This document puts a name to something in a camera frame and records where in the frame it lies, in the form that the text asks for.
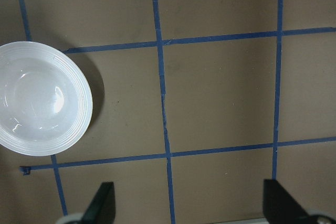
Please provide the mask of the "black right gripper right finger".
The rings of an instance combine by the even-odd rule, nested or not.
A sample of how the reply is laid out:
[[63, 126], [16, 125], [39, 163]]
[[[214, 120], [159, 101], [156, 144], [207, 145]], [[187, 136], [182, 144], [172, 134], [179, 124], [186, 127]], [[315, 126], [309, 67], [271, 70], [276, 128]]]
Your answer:
[[318, 223], [309, 215], [277, 180], [263, 183], [263, 215], [268, 223]]

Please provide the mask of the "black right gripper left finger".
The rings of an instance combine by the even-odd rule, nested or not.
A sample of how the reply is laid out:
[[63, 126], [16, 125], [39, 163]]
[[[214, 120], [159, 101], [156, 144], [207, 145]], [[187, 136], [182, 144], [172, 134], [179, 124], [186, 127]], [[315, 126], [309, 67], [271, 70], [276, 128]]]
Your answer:
[[116, 216], [115, 203], [114, 183], [102, 183], [83, 214], [81, 223], [114, 223]]

